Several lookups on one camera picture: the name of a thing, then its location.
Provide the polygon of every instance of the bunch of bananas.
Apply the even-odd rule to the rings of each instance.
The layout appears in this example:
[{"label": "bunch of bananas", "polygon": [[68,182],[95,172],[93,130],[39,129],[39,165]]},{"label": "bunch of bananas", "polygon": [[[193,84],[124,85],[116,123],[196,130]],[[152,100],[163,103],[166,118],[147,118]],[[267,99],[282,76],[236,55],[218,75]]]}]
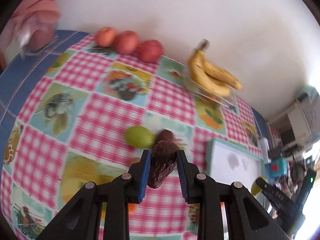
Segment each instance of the bunch of bananas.
[{"label": "bunch of bananas", "polygon": [[208,46],[208,43],[207,40],[204,40],[188,61],[192,80],[208,92],[220,97],[230,95],[231,91],[228,85],[234,89],[241,90],[242,85],[235,76],[206,60],[204,49]]}]

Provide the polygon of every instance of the apple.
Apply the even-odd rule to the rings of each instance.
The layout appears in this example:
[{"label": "apple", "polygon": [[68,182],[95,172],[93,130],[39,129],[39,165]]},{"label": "apple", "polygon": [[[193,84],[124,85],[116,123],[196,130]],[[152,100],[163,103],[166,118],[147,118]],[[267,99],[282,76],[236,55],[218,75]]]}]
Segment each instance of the apple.
[{"label": "apple", "polygon": [[133,53],[139,43],[139,36],[133,31],[125,31],[120,33],[115,41],[115,51],[121,55],[128,55]]},{"label": "apple", "polygon": [[144,41],[138,49],[138,58],[147,63],[156,62],[162,54],[162,44],[157,40]]},{"label": "apple", "polygon": [[96,40],[99,47],[109,47],[116,38],[116,30],[112,27],[104,27],[97,32]]}]

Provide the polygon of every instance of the brown date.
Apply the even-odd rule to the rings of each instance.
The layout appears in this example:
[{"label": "brown date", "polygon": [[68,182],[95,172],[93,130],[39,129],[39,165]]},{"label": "brown date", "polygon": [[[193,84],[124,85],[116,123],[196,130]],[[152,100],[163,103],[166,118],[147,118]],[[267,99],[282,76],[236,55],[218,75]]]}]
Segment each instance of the brown date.
[{"label": "brown date", "polygon": [[151,153],[151,165],[148,186],[158,188],[164,179],[173,171],[177,163],[176,151],[179,147],[168,141],[159,141]]},{"label": "brown date", "polygon": [[155,145],[160,141],[168,141],[169,143],[172,143],[173,133],[169,130],[163,129],[160,133],[158,133]]}]

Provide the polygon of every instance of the white wall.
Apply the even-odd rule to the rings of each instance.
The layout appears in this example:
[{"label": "white wall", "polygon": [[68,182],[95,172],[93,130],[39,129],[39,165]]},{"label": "white wall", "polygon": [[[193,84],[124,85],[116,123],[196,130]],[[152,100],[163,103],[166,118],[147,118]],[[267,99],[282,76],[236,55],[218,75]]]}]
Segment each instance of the white wall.
[{"label": "white wall", "polygon": [[59,0],[60,29],[103,26],[158,39],[186,63],[201,39],[207,58],[243,83],[237,92],[264,117],[279,112],[319,65],[320,27],[301,0]]}]

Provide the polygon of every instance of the tablecloth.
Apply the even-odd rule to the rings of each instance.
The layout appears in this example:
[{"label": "tablecloth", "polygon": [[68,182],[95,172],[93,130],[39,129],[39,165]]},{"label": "tablecloth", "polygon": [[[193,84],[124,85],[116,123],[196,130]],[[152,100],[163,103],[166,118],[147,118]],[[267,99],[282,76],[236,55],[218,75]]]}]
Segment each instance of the tablecloth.
[{"label": "tablecloth", "polygon": [[[150,64],[95,53],[94,35],[58,34],[42,55],[17,57],[0,77],[0,204],[19,239],[35,239],[85,182],[106,183],[128,170],[142,153],[124,142],[132,125],[171,130],[200,171],[210,138],[261,155],[252,108],[242,99],[214,107],[182,87],[184,65],[173,59]],[[194,238],[186,230],[190,208],[174,171],[133,208],[131,236]]]}]

